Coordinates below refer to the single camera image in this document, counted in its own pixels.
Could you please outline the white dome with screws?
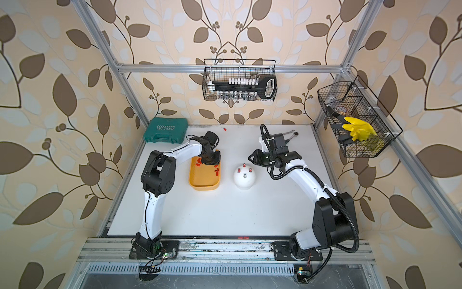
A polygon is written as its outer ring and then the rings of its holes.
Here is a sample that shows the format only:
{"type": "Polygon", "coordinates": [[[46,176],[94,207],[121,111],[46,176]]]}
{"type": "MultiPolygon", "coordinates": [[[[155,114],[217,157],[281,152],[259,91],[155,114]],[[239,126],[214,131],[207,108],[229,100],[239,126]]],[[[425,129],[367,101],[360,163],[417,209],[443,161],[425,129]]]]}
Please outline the white dome with screws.
{"type": "Polygon", "coordinates": [[[250,173],[249,168],[252,167],[248,164],[246,164],[246,167],[243,167],[242,164],[233,172],[233,181],[240,190],[248,190],[252,188],[256,182],[255,170],[252,168],[252,173],[250,173]]]}

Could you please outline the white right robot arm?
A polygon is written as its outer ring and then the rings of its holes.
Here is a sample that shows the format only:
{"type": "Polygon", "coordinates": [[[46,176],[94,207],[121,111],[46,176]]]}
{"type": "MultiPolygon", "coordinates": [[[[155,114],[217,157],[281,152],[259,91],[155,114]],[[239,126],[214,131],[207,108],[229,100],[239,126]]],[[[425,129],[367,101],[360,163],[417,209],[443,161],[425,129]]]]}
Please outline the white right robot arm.
{"type": "Polygon", "coordinates": [[[248,160],[266,168],[274,181],[292,179],[314,205],[312,226],[291,235],[289,250],[293,258],[304,260],[314,249],[357,252],[360,238],[352,197],[339,193],[309,169],[298,152],[289,150],[283,134],[270,134],[262,125],[259,143],[262,148],[255,150],[248,160]]]}

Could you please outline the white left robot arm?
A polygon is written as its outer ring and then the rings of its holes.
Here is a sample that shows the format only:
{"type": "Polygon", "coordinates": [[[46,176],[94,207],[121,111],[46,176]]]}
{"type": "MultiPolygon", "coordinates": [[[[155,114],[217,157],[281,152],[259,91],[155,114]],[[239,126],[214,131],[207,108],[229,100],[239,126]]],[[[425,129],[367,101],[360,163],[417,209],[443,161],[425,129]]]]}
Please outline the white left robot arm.
{"type": "Polygon", "coordinates": [[[143,219],[139,231],[132,241],[131,259],[159,259],[165,253],[161,242],[161,218],[166,194],[173,188],[176,166],[194,157],[202,164],[217,166],[221,153],[216,150],[220,139],[212,131],[204,136],[189,135],[188,141],[172,150],[150,153],[141,173],[142,189],[145,192],[143,219]]]}

